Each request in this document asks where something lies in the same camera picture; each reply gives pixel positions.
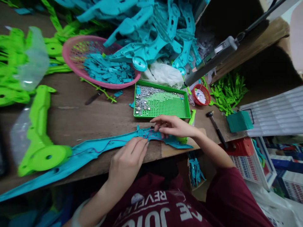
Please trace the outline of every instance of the plastic basket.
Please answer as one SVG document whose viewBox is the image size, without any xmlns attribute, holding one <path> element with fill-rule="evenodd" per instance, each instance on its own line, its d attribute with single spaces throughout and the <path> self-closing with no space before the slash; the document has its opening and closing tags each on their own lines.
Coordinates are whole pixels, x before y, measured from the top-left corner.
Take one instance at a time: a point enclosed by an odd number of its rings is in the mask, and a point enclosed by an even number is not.
<svg viewBox="0 0 303 227">
<path fill-rule="evenodd" d="M 141 72 L 135 71 L 135 78 L 133 81 L 125 84 L 109 84 L 92 79 L 87 71 L 84 69 L 83 63 L 87 58 L 87 54 L 96 53 L 97 51 L 105 53 L 106 55 L 114 54 L 122 47 L 118 44 L 113 44 L 108 48 L 103 46 L 106 39 L 97 36 L 76 36 L 70 38 L 63 45 L 62 56 L 66 64 L 80 77 L 97 84 L 101 87 L 109 89 L 122 89 L 135 84 L 141 77 Z"/>
<path fill-rule="evenodd" d="M 203 92 L 204 96 L 205 96 L 205 103 L 200 102 L 200 100 L 198 100 L 196 93 L 195 93 L 195 88 L 199 89 L 200 91 Z M 194 102 L 199 105 L 199 106 L 208 106 L 211 102 L 211 96 L 209 94 L 209 91 L 206 89 L 206 87 L 204 87 L 203 85 L 201 86 L 201 84 L 196 84 L 192 90 L 192 94 L 193 94 L 193 100 Z"/>
<path fill-rule="evenodd" d="M 234 161 L 235 166 L 240 171 L 245 180 L 262 185 L 265 189 L 269 190 L 274 182 L 277 173 L 271 159 L 269 157 L 267 148 L 262 137 L 256 137 L 258 147 L 265 157 L 265 167 L 263 168 L 256 150 L 252 156 L 230 156 Z"/>
<path fill-rule="evenodd" d="M 303 174 L 286 171 L 282 177 L 289 198 L 303 203 Z"/>
<path fill-rule="evenodd" d="M 134 102 L 136 102 L 137 85 L 163 89 L 166 92 L 153 94 L 150 96 L 150 98 L 147 98 L 146 100 L 148 102 L 148 105 L 153 106 L 153 107 L 151 108 L 151 110 L 143 110 L 142 116 L 136 115 L 135 114 L 136 108 L 134 108 L 134 117 L 135 118 L 154 118 L 161 114 L 176 115 L 177 117 L 179 117 L 181 119 L 190 118 L 189 102 L 188 102 L 188 97 L 187 97 L 186 91 L 174 89 L 171 87 L 165 87 L 162 85 L 153 84 L 153 83 L 139 80 L 136 83 L 136 87 L 135 87 L 135 101 Z M 167 98 L 167 96 L 170 96 L 170 94 L 172 92 L 184 95 L 184 100 L 177 99 L 173 96 L 171 96 L 170 98 Z"/>
</svg>

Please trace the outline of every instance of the red small basket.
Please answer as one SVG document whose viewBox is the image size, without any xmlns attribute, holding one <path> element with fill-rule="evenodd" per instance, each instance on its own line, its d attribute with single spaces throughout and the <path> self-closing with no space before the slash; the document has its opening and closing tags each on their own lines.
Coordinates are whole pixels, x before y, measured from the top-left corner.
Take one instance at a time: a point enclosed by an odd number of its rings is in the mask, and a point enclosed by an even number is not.
<svg viewBox="0 0 303 227">
<path fill-rule="evenodd" d="M 196 93 L 195 93 L 195 89 L 203 92 L 205 99 L 206 99 L 205 103 L 201 103 L 200 100 L 198 100 Z M 209 94 L 209 91 L 203 85 L 201 86 L 201 84 L 196 84 L 196 86 L 192 90 L 192 95 L 193 95 L 194 102 L 199 106 L 208 106 L 211 102 L 211 95 Z"/>
</svg>

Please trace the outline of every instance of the left hand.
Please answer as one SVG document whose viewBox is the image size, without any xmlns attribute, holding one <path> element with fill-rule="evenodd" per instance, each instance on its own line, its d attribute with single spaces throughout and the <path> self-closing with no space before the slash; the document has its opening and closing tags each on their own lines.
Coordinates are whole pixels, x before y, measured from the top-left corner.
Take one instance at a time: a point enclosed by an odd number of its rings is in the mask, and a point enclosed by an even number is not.
<svg viewBox="0 0 303 227">
<path fill-rule="evenodd" d="M 122 198 L 135 180 L 146 155 L 148 140 L 132 138 L 112 158 L 106 191 Z"/>
</svg>

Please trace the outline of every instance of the clear plastic bag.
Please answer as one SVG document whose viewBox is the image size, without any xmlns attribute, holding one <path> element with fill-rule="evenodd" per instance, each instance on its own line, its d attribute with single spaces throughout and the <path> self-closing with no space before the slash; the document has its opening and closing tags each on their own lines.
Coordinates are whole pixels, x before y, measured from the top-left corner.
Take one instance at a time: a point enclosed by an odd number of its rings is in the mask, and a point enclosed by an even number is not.
<svg viewBox="0 0 303 227">
<path fill-rule="evenodd" d="M 33 99 L 31 99 L 30 103 L 22 110 L 10 131 L 10 146 L 14 162 L 17 166 L 19 166 L 31 143 L 27 138 L 27 131 L 30 125 L 32 125 L 31 120 L 29 119 L 32 102 Z"/>
<path fill-rule="evenodd" d="M 19 66 L 18 75 L 14 75 L 26 91 L 37 87 L 50 64 L 40 29 L 32 26 L 29 29 L 32 31 L 32 46 L 26 51 L 28 63 Z"/>
<path fill-rule="evenodd" d="M 274 192 L 268 192 L 260 185 L 246 181 L 257 204 L 277 227 L 303 227 L 303 204 L 283 199 Z"/>
<path fill-rule="evenodd" d="M 181 89 L 184 80 L 180 71 L 160 60 L 151 64 L 141 75 L 141 80 L 167 87 Z"/>
</svg>

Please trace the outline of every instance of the workbench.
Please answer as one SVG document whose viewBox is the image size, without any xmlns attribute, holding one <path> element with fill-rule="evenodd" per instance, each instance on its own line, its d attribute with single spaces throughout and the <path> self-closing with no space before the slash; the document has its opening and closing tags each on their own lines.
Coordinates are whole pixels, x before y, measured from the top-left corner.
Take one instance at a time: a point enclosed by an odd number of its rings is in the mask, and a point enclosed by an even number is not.
<svg viewBox="0 0 303 227">
<path fill-rule="evenodd" d="M 55 29 L 48 16 L 40 14 L 20 16 L 4 4 L 1 4 L 1 7 L 5 8 L 0 9 L 1 34 L 8 34 L 4 25 L 18 27 L 25 33 L 28 31 L 28 26 L 37 26 L 43 31 L 44 37 L 53 36 Z M 137 125 L 140 128 L 152 126 L 149 119 L 135 119 L 133 109 L 129 107 L 129 104 L 134 101 L 134 85 L 123 89 L 123 95 L 116 99 L 117 103 L 111 103 L 105 95 L 101 95 L 86 106 L 85 101 L 95 95 L 97 91 L 88 83 L 81 82 L 79 76 L 74 73 L 48 75 L 44 77 L 41 84 L 57 90 L 56 93 L 51 94 L 47 124 L 47 135 L 54 144 L 73 147 L 85 140 L 118 136 L 135 131 Z M 107 92 L 109 95 L 113 95 L 117 90 L 107 90 Z M 0 180 L 0 194 L 43 174 L 40 172 L 22 178 L 17 176 L 17 166 L 13 162 L 10 150 L 9 133 L 23 108 L 24 105 L 21 104 L 0 108 L 0 127 L 7 148 L 10 169 L 9 174 Z M 215 121 L 226 141 L 246 136 L 244 132 L 230 133 L 225 116 L 217 107 L 195 106 L 194 109 L 197 110 L 195 126 L 204 128 L 207 136 L 216 143 L 220 143 L 219 138 L 210 119 L 205 116 L 211 110 L 215 111 Z M 110 160 L 117 150 L 102 153 L 97 159 L 55 184 L 64 184 L 108 172 Z M 151 141 L 144 162 L 161 158 L 164 158 L 161 152 L 161 142 Z"/>
</svg>

